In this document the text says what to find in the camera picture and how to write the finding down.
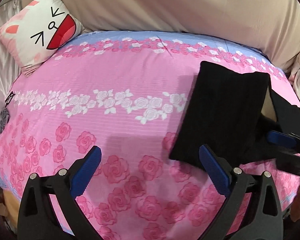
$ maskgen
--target folded black fabric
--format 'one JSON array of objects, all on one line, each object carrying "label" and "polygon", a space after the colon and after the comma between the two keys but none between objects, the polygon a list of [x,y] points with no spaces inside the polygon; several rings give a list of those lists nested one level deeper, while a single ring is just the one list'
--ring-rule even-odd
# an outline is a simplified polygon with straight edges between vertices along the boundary
[{"label": "folded black fabric", "polygon": [[[276,121],[261,114],[267,91]],[[300,109],[272,91],[269,74],[239,74],[203,61],[169,157],[203,169],[198,152],[208,144],[233,167],[276,158],[278,148],[265,138],[269,130],[300,135]]]}]

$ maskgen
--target red open mouth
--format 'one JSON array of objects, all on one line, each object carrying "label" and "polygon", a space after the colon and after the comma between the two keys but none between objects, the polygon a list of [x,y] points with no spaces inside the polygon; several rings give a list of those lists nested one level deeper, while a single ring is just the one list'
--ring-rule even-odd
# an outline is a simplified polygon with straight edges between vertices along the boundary
[{"label": "red open mouth", "polygon": [[76,28],[74,20],[69,14],[67,14],[57,31],[52,36],[47,49],[57,49],[65,44],[75,34]]}]

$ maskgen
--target pink floral bed sheet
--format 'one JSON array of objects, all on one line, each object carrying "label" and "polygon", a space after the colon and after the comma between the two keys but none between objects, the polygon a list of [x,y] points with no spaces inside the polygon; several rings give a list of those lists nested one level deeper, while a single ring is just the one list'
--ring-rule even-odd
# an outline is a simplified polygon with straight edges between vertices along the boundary
[{"label": "pink floral bed sheet", "polygon": [[[14,83],[12,118],[0,135],[0,178],[21,199],[32,172],[55,174],[97,145],[101,164],[77,202],[103,239],[196,240],[224,197],[205,172],[168,155],[202,60],[269,73],[272,88],[300,107],[284,73],[256,50],[185,33],[89,33]],[[273,161],[242,168],[271,171],[282,209],[292,202],[299,177],[277,171]]]}]

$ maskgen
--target silver screw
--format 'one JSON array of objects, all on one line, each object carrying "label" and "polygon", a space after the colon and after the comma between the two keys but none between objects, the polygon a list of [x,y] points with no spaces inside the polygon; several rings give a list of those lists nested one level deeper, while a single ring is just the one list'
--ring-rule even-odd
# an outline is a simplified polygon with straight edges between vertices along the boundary
[{"label": "silver screw", "polygon": [[271,173],[269,171],[265,171],[263,173],[267,178],[270,178],[271,177]]},{"label": "silver screw", "polygon": [[242,170],[238,167],[234,168],[233,171],[234,171],[235,174],[241,174],[242,173]]},{"label": "silver screw", "polygon": [[58,172],[58,174],[59,174],[60,176],[66,175],[66,174],[67,174],[67,170],[66,170],[66,169],[61,169],[61,170]]},{"label": "silver screw", "polygon": [[36,177],[37,177],[36,173],[31,173],[29,176],[30,179],[35,179]]}]

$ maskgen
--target pink and white pillow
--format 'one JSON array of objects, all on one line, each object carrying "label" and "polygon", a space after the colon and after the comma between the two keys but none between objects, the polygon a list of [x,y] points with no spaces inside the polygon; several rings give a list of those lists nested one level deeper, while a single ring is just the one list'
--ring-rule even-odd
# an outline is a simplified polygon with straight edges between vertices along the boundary
[{"label": "pink and white pillow", "polygon": [[34,0],[0,28],[0,41],[29,76],[82,29],[61,0]]}]

